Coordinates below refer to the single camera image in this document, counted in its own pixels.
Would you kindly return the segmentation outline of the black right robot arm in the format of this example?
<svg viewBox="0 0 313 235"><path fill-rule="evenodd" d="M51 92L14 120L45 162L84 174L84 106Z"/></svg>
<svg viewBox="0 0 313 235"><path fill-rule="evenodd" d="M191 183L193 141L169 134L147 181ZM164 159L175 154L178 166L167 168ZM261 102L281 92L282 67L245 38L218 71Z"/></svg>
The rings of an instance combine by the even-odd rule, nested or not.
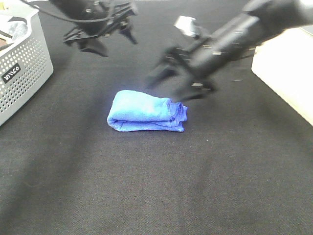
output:
<svg viewBox="0 0 313 235"><path fill-rule="evenodd" d="M287 29L312 23L311 0L251 0L238 16L213 34L197 25L194 18L179 16L174 26L194 42L186 48L167 48L158 65L147 75L148 88L177 76L178 68L182 68L189 79L176 91L176 100L203 98L216 90L210 75L227 63L245 58L245 52Z"/></svg>

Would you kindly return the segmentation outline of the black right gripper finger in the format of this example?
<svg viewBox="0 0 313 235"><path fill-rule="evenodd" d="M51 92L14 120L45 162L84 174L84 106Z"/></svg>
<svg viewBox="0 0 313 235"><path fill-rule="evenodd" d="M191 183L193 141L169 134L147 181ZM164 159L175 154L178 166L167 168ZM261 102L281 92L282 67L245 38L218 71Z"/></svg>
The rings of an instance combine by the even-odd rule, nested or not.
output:
<svg viewBox="0 0 313 235"><path fill-rule="evenodd" d="M145 88L153 89L161 82L179 75L178 70L172 65L158 65L145 77Z"/></svg>
<svg viewBox="0 0 313 235"><path fill-rule="evenodd" d="M213 92L213 85L210 83L191 83L175 91L173 99L179 102L201 99L211 92Z"/></svg>

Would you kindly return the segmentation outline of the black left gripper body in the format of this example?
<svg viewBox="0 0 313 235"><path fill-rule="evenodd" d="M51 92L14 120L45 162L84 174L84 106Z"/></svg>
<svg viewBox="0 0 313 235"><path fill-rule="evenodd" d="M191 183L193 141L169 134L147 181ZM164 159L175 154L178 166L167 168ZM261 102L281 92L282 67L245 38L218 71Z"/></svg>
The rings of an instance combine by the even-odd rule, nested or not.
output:
<svg viewBox="0 0 313 235"><path fill-rule="evenodd" d="M71 45L80 39L110 36L119 30L122 21L131 21L137 15L133 1L116 4L113 0L52 0L68 20L76 25L63 37Z"/></svg>

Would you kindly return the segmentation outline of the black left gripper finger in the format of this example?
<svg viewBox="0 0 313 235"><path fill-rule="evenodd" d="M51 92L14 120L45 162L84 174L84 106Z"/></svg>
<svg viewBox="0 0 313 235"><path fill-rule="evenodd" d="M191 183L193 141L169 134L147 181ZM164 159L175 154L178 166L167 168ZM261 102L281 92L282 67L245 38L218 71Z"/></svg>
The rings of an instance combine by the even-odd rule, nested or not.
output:
<svg viewBox="0 0 313 235"><path fill-rule="evenodd" d="M80 39L77 41L79 50L82 52L90 52L102 57L108 57L107 48L98 39Z"/></svg>
<svg viewBox="0 0 313 235"><path fill-rule="evenodd" d="M119 33L129 39L134 45L138 44L138 41L133 34L133 24L130 21L122 21L120 23Z"/></svg>

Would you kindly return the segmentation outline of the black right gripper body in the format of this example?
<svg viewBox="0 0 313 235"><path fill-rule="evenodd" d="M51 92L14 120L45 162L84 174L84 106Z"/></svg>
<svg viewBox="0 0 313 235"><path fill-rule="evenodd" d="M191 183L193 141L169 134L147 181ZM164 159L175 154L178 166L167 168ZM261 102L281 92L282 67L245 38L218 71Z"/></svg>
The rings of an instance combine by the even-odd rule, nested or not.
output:
<svg viewBox="0 0 313 235"><path fill-rule="evenodd" d="M191 83L210 83L215 91L215 84L209 76L220 68L220 35L204 34L187 47L169 47L158 65L172 65L178 72L182 68L188 75L184 86Z"/></svg>

